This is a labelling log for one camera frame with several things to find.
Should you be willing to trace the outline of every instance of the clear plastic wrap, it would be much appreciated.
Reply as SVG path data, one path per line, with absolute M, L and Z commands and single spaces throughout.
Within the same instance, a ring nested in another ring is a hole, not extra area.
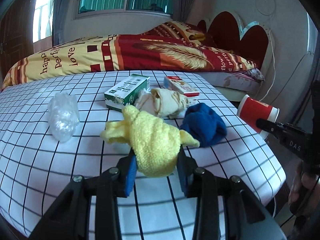
M 48 112 L 52 135 L 60 142 L 70 140 L 80 119 L 76 96 L 56 94 L 48 104 Z

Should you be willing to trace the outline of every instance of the screw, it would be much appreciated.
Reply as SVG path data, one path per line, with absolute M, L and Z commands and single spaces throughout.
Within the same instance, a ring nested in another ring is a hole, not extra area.
M 198 168 L 196 168 L 195 172 L 196 172 L 197 174 L 201 175 L 201 174 L 204 174 L 205 169 L 202 168 L 202 167 L 198 167 Z
M 80 182 L 82 180 L 82 176 L 81 175 L 77 175 L 73 177 L 73 181 L 74 182 Z
M 234 183 L 239 183 L 241 181 L 240 177 L 239 176 L 232 176 L 231 177 L 231 180 L 232 182 Z
M 118 174 L 118 172 L 119 172 L 119 169 L 117 167 L 112 167 L 109 170 L 109 173 L 114 174 L 114 175 Z

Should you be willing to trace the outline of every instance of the red paper cup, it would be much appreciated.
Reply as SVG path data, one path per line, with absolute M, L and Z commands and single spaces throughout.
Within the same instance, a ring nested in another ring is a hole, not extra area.
M 259 118 L 262 118 L 270 122 L 275 122 L 278 118 L 278 114 L 278 108 L 256 101 L 250 98 L 248 95 L 245 95 L 244 98 L 242 98 L 237 112 L 237 116 L 239 116 L 253 130 L 260 134 L 263 139 L 268 136 L 268 132 L 256 127 L 256 121 Z

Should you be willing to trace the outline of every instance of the human hand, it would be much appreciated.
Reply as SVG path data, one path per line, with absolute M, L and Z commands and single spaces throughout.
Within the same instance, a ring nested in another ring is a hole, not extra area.
M 293 184 L 290 190 L 289 194 L 289 200 L 288 204 L 291 205 L 293 202 L 296 202 L 299 198 L 299 190 L 302 186 L 304 186 L 308 190 L 312 190 L 315 186 L 315 183 L 317 181 L 317 175 L 310 174 L 310 173 L 304 173 L 301 177 L 302 172 L 302 162 L 299 163 L 296 169 L 296 176 L 293 179 Z M 311 194 L 307 205 L 305 208 L 299 212 L 299 215 L 310 215 L 317 207 L 320 200 L 320 183 L 318 183 L 313 190 L 313 193 Z

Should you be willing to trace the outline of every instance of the table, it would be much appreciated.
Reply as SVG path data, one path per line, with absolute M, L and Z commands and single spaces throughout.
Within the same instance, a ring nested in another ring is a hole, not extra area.
M 161 87 L 166 75 L 178 75 L 199 89 L 199 102 L 210 106 L 225 122 L 228 135 L 208 148 L 186 148 L 214 175 L 238 175 L 263 204 L 285 181 L 280 163 L 264 140 L 236 116 L 237 109 L 203 77 L 169 71 L 120 71 L 50 78 L 8 87 L 0 93 L 0 212 L 29 236 L 51 203 L 77 174 L 98 176 L 129 153 L 127 145 L 109 145 L 99 137 L 105 122 L 122 120 L 106 108 L 103 93 L 130 73 L 150 76 Z M 66 143 L 56 141 L 47 123 L 47 104 L 59 92 L 76 95 L 80 124 Z M 166 119 L 178 127 L 183 119 Z M 220 202 L 220 229 L 224 232 Z M 196 199 L 186 199 L 177 176 L 147 178 L 137 174 L 134 192 L 118 200 L 125 240 L 191 239 Z M 95 198 L 90 210 L 90 239 L 94 239 Z

